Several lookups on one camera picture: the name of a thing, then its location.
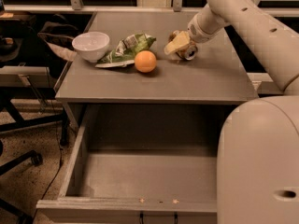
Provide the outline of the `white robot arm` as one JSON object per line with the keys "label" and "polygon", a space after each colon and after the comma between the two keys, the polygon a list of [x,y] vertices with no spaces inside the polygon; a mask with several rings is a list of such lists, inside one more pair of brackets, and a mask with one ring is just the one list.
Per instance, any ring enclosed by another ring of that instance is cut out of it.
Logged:
{"label": "white robot arm", "polygon": [[234,27],[280,96],[236,108],[221,129],[218,224],[299,224],[299,35],[258,8],[259,0],[206,0],[164,52],[186,49]]}

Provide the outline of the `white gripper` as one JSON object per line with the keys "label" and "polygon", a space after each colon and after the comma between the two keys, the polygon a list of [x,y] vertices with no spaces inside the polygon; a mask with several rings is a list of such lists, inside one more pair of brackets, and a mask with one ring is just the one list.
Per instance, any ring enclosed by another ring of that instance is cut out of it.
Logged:
{"label": "white gripper", "polygon": [[214,13],[209,5],[205,5],[188,23],[188,33],[175,31],[170,35],[171,41],[164,47],[164,53],[170,55],[186,49],[190,44],[190,38],[196,43],[205,43],[228,25],[229,23]]}

